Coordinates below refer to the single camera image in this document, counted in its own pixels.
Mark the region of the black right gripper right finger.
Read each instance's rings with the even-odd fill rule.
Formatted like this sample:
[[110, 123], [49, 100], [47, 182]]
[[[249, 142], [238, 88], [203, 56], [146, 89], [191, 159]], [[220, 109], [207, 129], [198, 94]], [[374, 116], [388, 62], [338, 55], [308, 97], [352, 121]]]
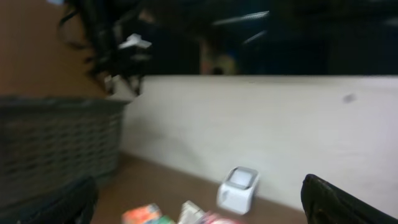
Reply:
[[301, 202], [308, 224], [397, 224], [397, 219], [314, 174], [307, 174]]

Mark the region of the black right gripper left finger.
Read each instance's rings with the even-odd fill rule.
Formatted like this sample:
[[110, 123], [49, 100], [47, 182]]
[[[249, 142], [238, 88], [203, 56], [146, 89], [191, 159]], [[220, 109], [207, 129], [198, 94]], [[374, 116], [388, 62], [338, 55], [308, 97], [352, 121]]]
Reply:
[[70, 182], [47, 195], [1, 209], [1, 224], [90, 224], [99, 190], [92, 177]]

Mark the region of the orange tissue pack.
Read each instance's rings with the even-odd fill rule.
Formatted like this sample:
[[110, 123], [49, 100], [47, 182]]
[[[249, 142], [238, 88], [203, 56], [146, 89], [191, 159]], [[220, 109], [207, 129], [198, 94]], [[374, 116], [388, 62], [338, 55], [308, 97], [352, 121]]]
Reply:
[[122, 224], [147, 224], [154, 223], [162, 216], [159, 207], [152, 203], [133, 208], [122, 214]]

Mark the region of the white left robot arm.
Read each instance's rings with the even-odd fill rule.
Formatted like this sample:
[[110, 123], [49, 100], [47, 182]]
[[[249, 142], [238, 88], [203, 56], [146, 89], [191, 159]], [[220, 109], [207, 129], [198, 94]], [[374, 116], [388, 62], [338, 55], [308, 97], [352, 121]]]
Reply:
[[89, 223], [119, 163], [127, 75], [114, 1], [1, 2], [1, 222]]

